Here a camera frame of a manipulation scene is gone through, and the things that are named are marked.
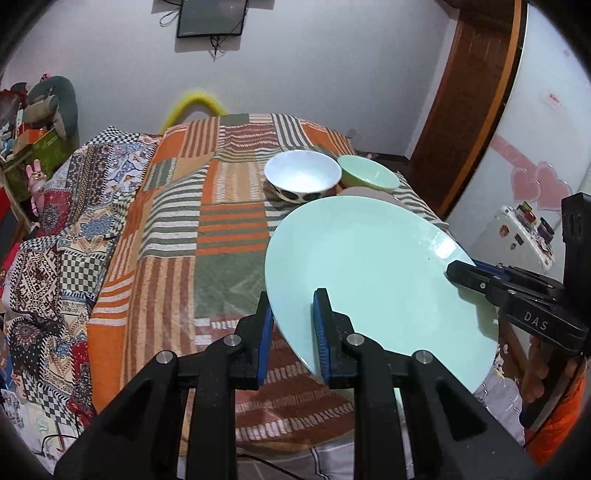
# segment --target door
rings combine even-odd
[[[493,4],[494,10],[478,0],[460,7],[446,70],[410,161],[412,187],[441,217],[486,150],[518,61],[522,0]]]

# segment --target wooden door frame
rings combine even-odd
[[[478,9],[475,7],[475,5],[477,5],[478,3],[475,0],[472,0],[470,2],[462,2],[462,0],[446,1],[452,6],[460,6],[460,9],[464,8],[464,5],[469,4],[469,7],[466,7],[466,10],[469,11],[471,15],[481,14],[481,12],[479,12]],[[476,142],[474,143],[470,153],[468,154],[468,157],[464,162],[464,165],[462,166],[460,173],[456,177],[452,187],[450,188],[449,192],[447,192],[442,203],[438,206],[434,206],[433,208],[435,213],[440,218],[446,218],[455,206],[455,204],[457,203],[457,201],[459,200],[468,182],[472,178],[474,171],[480,163],[480,160],[486,153],[486,149],[488,148],[488,145],[495,133],[496,127],[498,126],[499,121],[501,120],[501,116],[505,111],[506,103],[511,93],[513,84],[515,82],[515,76],[517,75],[517,69],[519,66],[519,61],[521,59],[521,51],[525,39],[526,20],[526,0],[514,0],[514,13],[511,26],[511,38],[509,39],[507,57],[505,59],[505,64],[503,66],[499,84],[496,88],[495,96],[493,97],[493,101],[488,110],[485,121],[480,129],[480,132],[478,133]],[[427,122],[425,123],[425,127],[423,128],[423,132],[419,137],[417,146],[415,148],[415,152],[420,151],[420,145],[428,141],[430,126],[436,119],[439,104],[445,94],[447,83],[449,81],[450,74],[453,70],[453,59],[455,57],[460,36],[462,34],[462,27],[463,23],[459,21],[457,23],[456,33],[453,39],[452,49],[450,50],[446,68],[443,72],[441,82],[437,90],[437,95],[435,97],[435,100],[433,101],[433,106],[431,107],[431,111],[429,112],[429,116],[427,117]]]

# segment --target tv screen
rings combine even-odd
[[[241,35],[247,0],[183,0],[177,37]]]

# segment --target patchwork blanket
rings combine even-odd
[[[55,421],[87,425],[95,414],[86,323],[159,141],[110,127],[78,149],[47,183],[38,236],[8,272],[13,380]]]
[[[255,312],[269,239],[294,209],[268,188],[265,163],[301,149],[333,158],[355,153],[339,133],[279,114],[227,115],[165,133],[88,323],[99,411],[158,351],[204,350]],[[408,184],[398,194],[446,226]],[[242,443],[300,449],[349,432],[353,422],[351,402],[319,384],[278,331],[265,384],[236,393]]]

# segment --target screw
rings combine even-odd
[[[419,350],[417,353],[414,354],[414,357],[417,359],[418,362],[422,363],[423,365],[427,365],[433,362],[433,354],[431,352],[427,352],[426,350]]]
[[[236,346],[240,345],[240,342],[242,342],[242,338],[240,337],[240,335],[236,335],[235,333],[233,333],[231,335],[226,335],[223,338],[223,342],[228,346]]]
[[[173,358],[174,354],[170,350],[162,350],[156,354],[156,361],[163,365],[170,363]]]
[[[349,343],[350,345],[359,346],[362,345],[364,341],[365,338],[363,337],[363,335],[360,335],[358,333],[350,333],[347,335],[347,343]]]

